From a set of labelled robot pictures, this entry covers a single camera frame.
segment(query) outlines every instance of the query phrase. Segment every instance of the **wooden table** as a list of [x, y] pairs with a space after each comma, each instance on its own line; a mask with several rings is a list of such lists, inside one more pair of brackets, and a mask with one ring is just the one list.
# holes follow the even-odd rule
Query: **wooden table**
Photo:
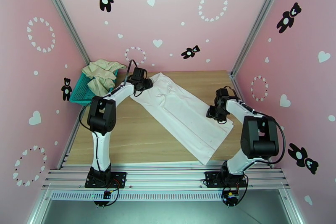
[[[163, 72], [176, 84], [183, 87], [208, 105], [214, 104], [217, 89], [233, 85], [226, 71]], [[125, 74], [120, 74], [119, 85]], [[87, 113], [83, 115], [86, 124]], [[211, 160], [228, 160], [240, 149], [242, 124], [233, 116], [234, 128], [217, 149]], [[66, 164], [91, 164], [93, 139], [89, 130], [80, 126]], [[176, 140], [140, 104], [131, 98], [117, 107], [117, 123], [111, 133], [110, 159], [112, 163], [145, 163], [197, 161], [197, 159]]]

